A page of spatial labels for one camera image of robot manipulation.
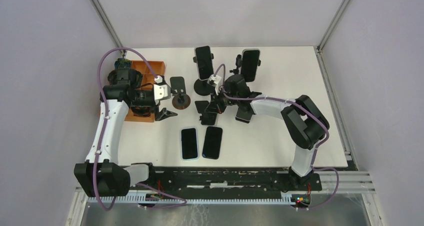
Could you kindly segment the lavender case phone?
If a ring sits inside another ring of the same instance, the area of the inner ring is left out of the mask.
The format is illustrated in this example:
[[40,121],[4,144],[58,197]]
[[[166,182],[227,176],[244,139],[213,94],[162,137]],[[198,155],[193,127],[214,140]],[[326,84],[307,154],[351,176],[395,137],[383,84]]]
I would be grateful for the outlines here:
[[249,108],[243,108],[241,106],[238,107],[235,118],[250,120],[252,119],[252,116],[254,115],[253,111]]

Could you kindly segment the small black phone stand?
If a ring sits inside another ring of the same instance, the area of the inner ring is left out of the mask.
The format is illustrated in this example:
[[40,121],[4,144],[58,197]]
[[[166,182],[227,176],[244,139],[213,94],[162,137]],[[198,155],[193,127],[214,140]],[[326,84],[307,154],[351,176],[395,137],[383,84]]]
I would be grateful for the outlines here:
[[245,123],[245,124],[249,124],[250,123],[250,119],[243,119],[243,118],[236,117],[235,120],[238,121],[238,122]]

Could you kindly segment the brown round base phone stand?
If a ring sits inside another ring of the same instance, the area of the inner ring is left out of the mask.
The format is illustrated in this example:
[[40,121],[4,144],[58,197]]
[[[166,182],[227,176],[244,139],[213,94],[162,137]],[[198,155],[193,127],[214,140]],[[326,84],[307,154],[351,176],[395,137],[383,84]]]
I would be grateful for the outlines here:
[[191,98],[187,94],[185,79],[182,76],[170,78],[172,105],[178,110],[184,110],[191,104]]

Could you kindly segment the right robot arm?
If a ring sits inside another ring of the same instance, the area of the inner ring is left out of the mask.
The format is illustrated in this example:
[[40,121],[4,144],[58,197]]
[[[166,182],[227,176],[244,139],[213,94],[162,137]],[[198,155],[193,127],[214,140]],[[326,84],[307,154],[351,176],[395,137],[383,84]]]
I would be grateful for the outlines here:
[[289,185],[302,190],[309,184],[317,149],[329,139],[330,124],[312,99],[301,95],[295,99],[267,96],[250,90],[244,77],[234,74],[225,81],[212,74],[206,81],[211,100],[205,111],[222,114],[228,106],[237,106],[236,120],[249,123],[254,115],[283,120],[296,148],[289,167]]

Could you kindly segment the black folding phone stand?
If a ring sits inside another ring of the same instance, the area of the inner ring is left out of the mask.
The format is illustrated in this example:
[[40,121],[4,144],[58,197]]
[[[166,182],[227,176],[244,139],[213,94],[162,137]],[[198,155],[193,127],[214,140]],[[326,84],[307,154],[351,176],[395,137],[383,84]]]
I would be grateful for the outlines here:
[[197,113],[200,114],[199,120],[203,126],[214,126],[217,120],[217,113],[207,111],[207,107],[210,104],[207,100],[195,101]]

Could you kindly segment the blue case phone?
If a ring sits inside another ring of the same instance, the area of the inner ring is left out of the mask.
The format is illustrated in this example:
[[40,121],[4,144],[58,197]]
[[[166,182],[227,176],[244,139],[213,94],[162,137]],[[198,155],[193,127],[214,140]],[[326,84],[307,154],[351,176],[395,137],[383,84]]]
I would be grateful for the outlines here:
[[184,128],[180,132],[181,156],[185,161],[199,157],[198,134],[194,127]]

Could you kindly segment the black case phone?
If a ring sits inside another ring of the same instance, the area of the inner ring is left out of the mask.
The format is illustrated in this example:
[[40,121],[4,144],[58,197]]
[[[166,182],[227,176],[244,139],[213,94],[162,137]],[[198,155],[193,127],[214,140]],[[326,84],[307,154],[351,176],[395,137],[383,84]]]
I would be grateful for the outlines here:
[[220,156],[223,129],[216,126],[208,126],[205,132],[202,156],[206,159],[217,160]]

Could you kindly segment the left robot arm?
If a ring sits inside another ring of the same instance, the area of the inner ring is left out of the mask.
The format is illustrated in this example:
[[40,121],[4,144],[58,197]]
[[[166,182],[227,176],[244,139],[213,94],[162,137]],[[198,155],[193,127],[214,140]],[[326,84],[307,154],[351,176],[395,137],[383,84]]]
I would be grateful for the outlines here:
[[139,183],[153,189],[157,176],[148,163],[128,167],[118,164],[119,142],[125,118],[131,108],[156,109],[171,97],[171,88],[156,75],[151,90],[141,89],[143,74],[133,68],[112,70],[108,85],[100,92],[100,115],[94,140],[83,163],[74,167],[74,176],[88,197],[126,196]]

